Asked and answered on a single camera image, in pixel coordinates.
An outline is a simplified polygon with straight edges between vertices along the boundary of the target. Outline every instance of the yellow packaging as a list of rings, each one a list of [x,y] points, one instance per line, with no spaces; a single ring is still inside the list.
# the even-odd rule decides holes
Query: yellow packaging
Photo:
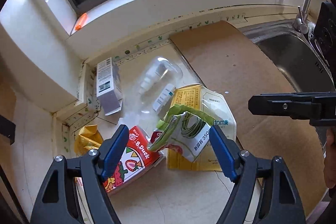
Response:
[[[236,140],[236,121],[230,109],[228,108],[228,105],[225,102],[224,97],[221,94],[208,90],[202,85],[189,85],[175,90],[171,106],[175,104],[187,105],[197,110],[206,112],[207,107],[204,107],[204,102],[207,100],[216,101],[227,107],[228,112],[226,114],[228,120],[225,120],[225,122],[230,123],[232,127],[231,129],[232,133],[229,135],[226,134],[225,132],[224,133],[226,134],[227,138]],[[216,122],[221,127],[222,123],[220,122],[222,121],[219,121],[218,119],[218,121],[215,120],[215,123]],[[186,158],[184,158],[181,154],[171,149],[168,149],[167,165],[168,168],[176,168],[180,170],[221,171],[221,167],[218,163],[215,152],[213,151],[210,142],[208,142],[208,144],[204,147],[204,149],[194,162],[190,162]]]
[[[97,130],[98,125],[84,126],[76,136],[74,150],[77,155],[84,155],[90,149],[98,149],[103,143],[103,138]]]

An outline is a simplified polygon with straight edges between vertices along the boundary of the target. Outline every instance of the orange object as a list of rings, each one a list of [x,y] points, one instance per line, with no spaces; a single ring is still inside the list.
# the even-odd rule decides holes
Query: orange object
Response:
[[[83,15],[81,15],[79,17],[79,19],[77,20],[77,22],[76,22],[76,25],[75,25],[75,30],[76,31],[78,31],[81,28],[83,28],[86,19],[87,19],[87,13],[83,13]]]

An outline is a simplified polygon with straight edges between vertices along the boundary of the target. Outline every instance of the sink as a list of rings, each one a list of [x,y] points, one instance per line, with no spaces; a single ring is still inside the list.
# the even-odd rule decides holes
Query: sink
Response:
[[[283,20],[239,30],[272,60],[296,92],[335,91],[330,70],[292,23]],[[324,146],[326,128],[316,127],[316,131]]]

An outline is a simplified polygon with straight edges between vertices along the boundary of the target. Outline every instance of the white container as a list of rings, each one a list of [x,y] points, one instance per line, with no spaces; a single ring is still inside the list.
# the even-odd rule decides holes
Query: white container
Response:
[[[119,68],[108,58],[97,65],[97,98],[105,115],[119,112],[123,103]]]

